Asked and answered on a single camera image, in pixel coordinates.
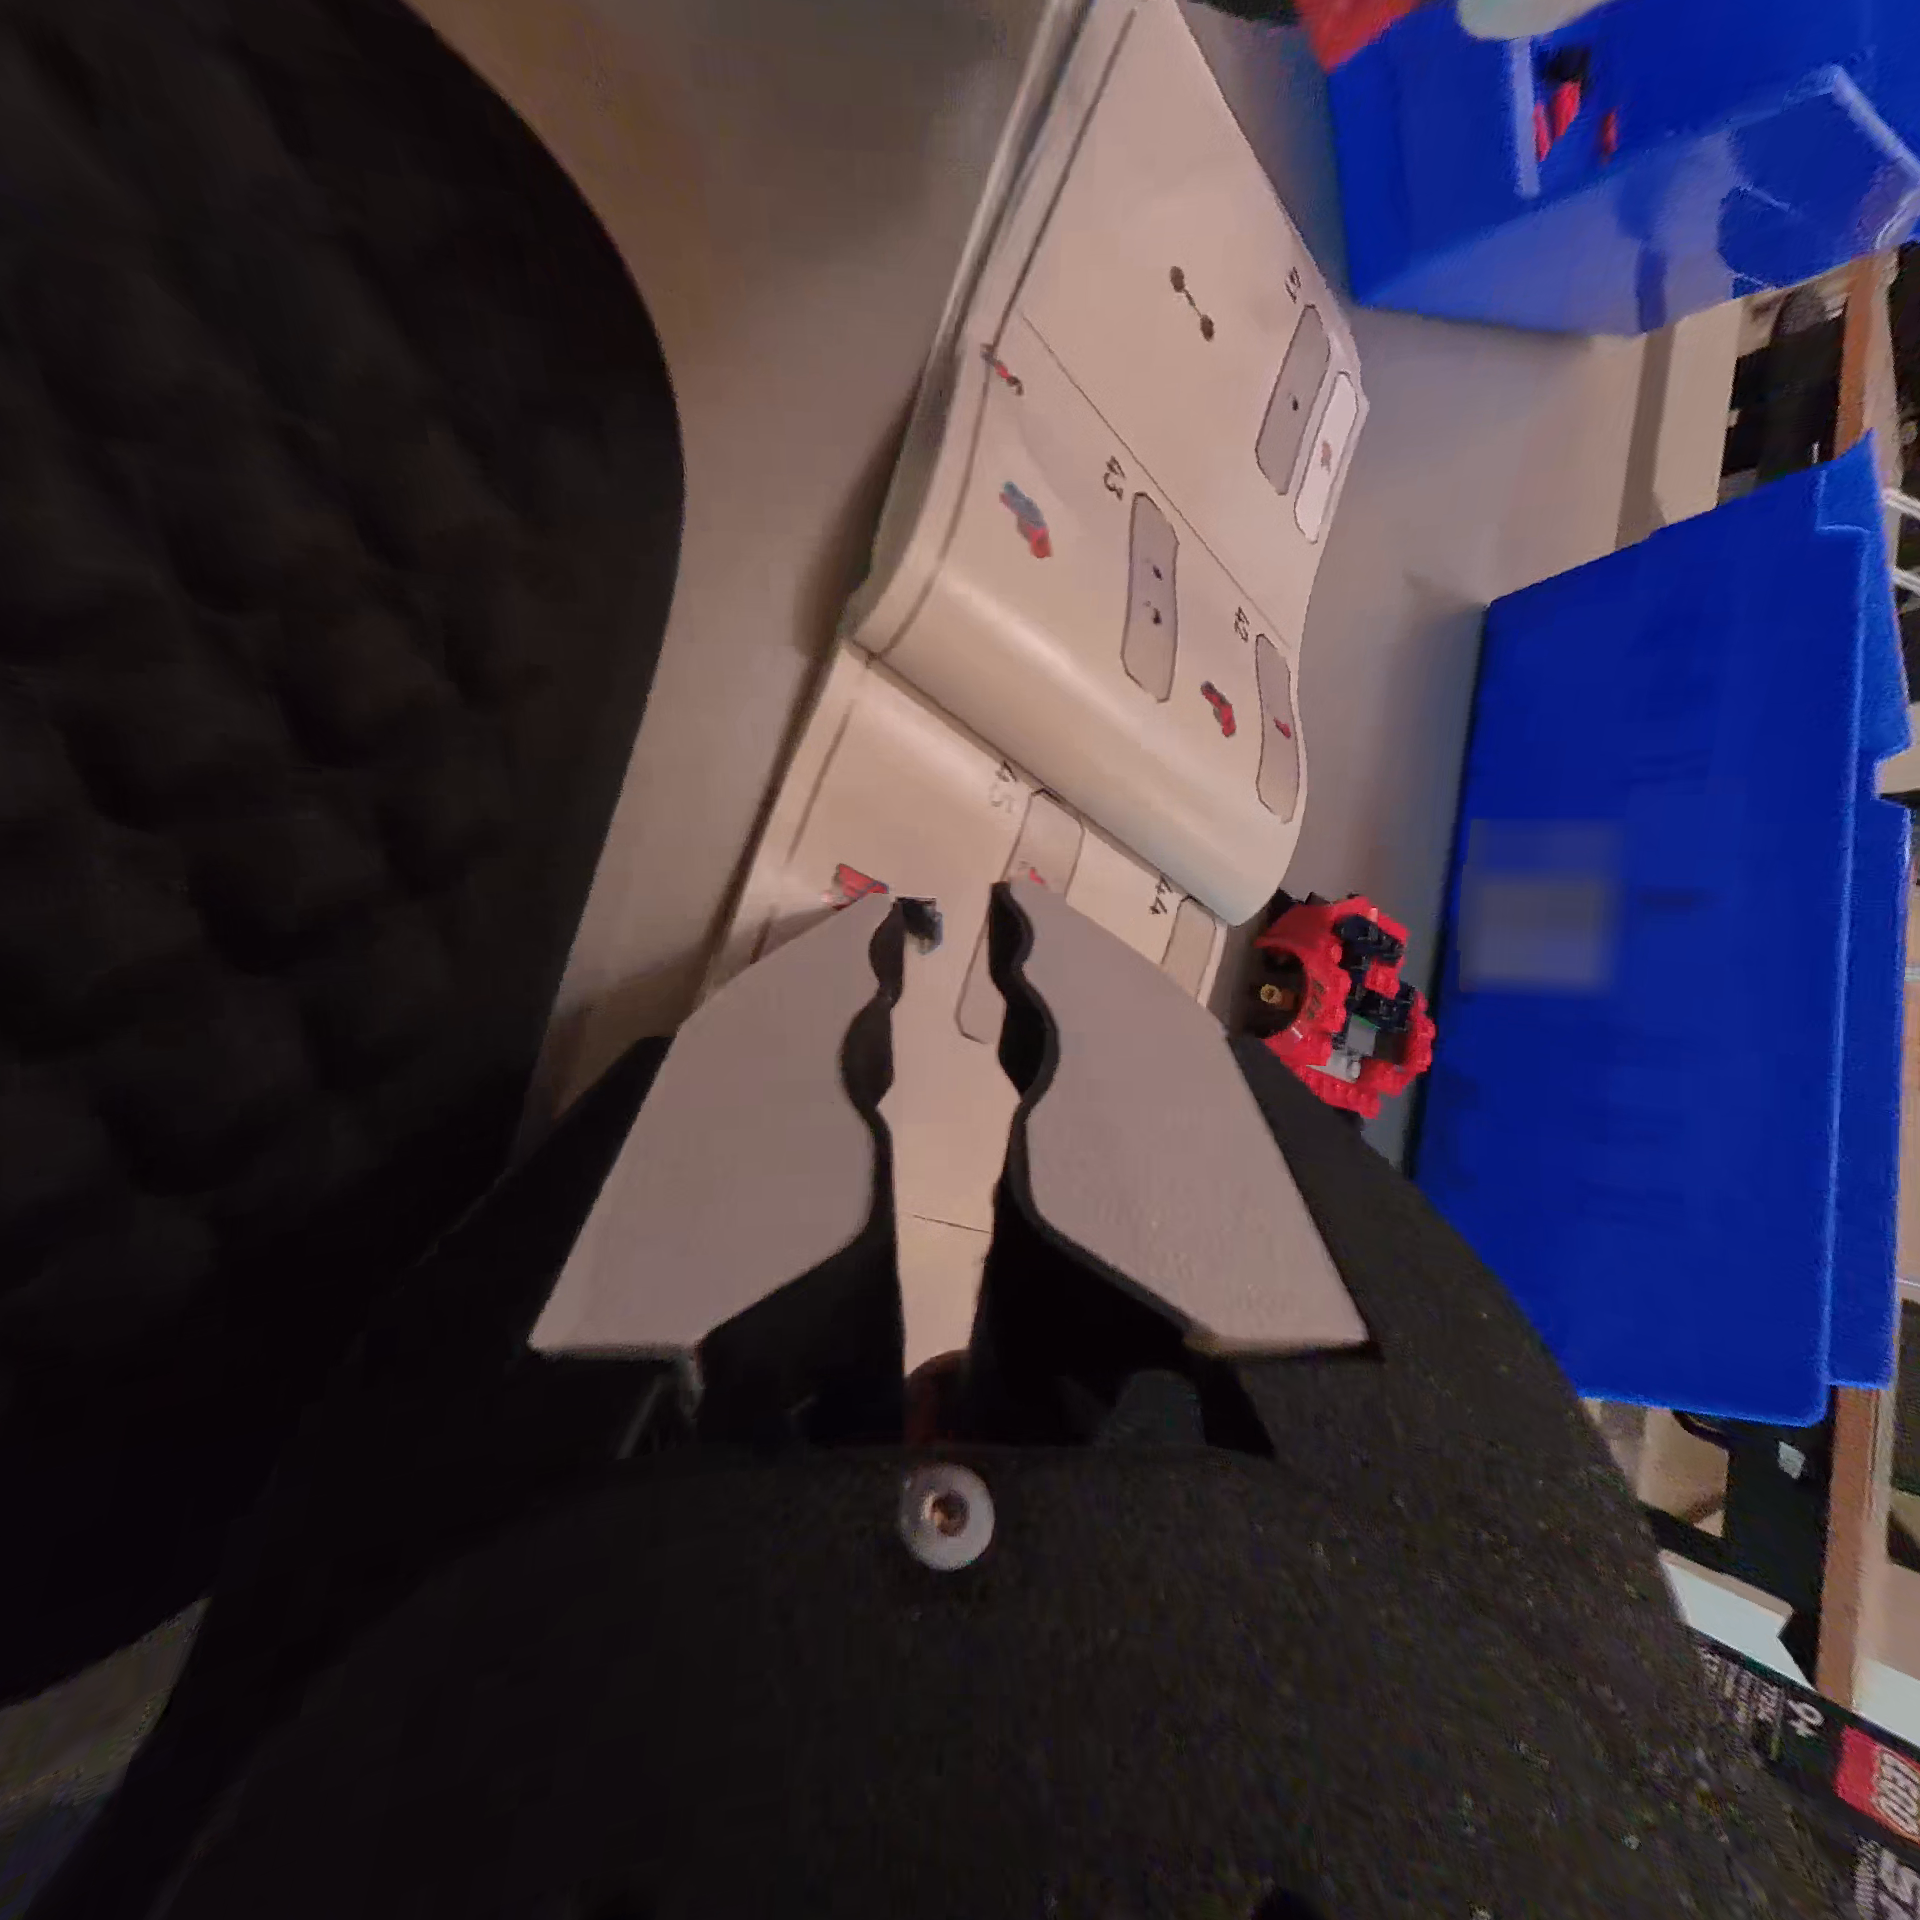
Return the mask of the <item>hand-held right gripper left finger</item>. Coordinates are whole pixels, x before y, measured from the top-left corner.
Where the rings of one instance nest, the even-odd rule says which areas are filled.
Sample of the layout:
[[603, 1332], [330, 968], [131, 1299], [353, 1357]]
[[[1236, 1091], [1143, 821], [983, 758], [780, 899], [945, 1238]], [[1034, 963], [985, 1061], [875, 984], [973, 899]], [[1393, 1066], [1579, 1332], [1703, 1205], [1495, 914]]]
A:
[[892, 1444], [906, 1425], [893, 1009], [910, 902], [862, 897], [667, 1045], [531, 1341], [670, 1369], [701, 1438]]

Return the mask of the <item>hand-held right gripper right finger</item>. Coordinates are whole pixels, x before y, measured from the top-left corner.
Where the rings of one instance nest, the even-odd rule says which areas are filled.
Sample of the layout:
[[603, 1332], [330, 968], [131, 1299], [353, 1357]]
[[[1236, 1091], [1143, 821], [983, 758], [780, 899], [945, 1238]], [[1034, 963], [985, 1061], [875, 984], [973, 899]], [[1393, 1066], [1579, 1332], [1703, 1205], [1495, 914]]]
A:
[[1372, 1332], [1219, 1019], [1034, 881], [991, 892], [1014, 1113], [972, 1325], [972, 1434], [1267, 1444], [1245, 1369]]

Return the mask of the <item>red and black lego car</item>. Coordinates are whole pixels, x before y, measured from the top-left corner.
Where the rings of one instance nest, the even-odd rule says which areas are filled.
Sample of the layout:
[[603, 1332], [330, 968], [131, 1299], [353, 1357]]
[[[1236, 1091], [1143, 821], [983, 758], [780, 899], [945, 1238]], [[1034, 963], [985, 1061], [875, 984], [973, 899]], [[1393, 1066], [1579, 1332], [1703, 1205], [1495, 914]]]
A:
[[1435, 1026], [1404, 971], [1409, 932], [1370, 897], [1276, 892], [1252, 957], [1245, 1030], [1351, 1123], [1428, 1072]]

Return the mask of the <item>lego instruction booklet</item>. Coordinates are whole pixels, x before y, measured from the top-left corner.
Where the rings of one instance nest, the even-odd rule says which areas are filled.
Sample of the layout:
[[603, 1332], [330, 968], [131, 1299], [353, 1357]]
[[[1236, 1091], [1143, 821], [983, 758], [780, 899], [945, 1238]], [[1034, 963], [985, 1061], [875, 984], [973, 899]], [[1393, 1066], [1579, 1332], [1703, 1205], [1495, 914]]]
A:
[[908, 1362], [963, 1345], [1014, 1091], [991, 886], [1205, 1001], [1308, 798], [1301, 650], [1366, 411], [1354, 331], [1178, 4], [1047, 4], [871, 560], [708, 985], [932, 901], [897, 1011]]

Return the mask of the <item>lego set box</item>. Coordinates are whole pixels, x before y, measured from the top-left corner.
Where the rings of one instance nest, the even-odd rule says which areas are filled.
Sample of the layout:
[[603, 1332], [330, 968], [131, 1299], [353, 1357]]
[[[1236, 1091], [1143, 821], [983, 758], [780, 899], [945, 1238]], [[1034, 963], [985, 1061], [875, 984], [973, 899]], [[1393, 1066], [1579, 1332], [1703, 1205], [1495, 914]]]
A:
[[1917, 1915], [1915, 1746], [1694, 1629], [1739, 1740], [1812, 1836], [1844, 1918]]

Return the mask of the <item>loose red lego pieces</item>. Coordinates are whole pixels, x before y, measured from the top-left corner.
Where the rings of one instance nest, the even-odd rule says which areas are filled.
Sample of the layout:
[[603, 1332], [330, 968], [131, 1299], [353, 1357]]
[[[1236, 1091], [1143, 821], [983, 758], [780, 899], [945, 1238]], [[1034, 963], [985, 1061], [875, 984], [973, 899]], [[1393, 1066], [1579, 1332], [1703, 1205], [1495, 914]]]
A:
[[1612, 164], [1621, 147], [1621, 109], [1609, 57], [1589, 38], [1526, 48], [1531, 150], [1545, 172]]

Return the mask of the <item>blue plastic bin with label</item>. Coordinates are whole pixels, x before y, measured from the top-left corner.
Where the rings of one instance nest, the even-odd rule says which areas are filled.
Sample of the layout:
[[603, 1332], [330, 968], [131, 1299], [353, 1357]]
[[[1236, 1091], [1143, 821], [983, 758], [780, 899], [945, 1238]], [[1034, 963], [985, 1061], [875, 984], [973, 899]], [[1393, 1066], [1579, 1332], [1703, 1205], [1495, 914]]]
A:
[[1892, 1379], [1908, 742], [1873, 440], [1485, 610], [1411, 1164], [1587, 1398]]

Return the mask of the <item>black quilted foam pad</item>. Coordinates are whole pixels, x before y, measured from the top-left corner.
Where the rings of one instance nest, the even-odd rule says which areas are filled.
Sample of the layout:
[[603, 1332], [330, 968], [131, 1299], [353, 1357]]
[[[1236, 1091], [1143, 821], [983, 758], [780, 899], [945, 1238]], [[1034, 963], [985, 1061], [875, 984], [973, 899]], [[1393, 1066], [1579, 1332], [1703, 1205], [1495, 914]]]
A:
[[503, 1168], [683, 462], [410, 4], [2, 14], [4, 1706], [209, 1590]]

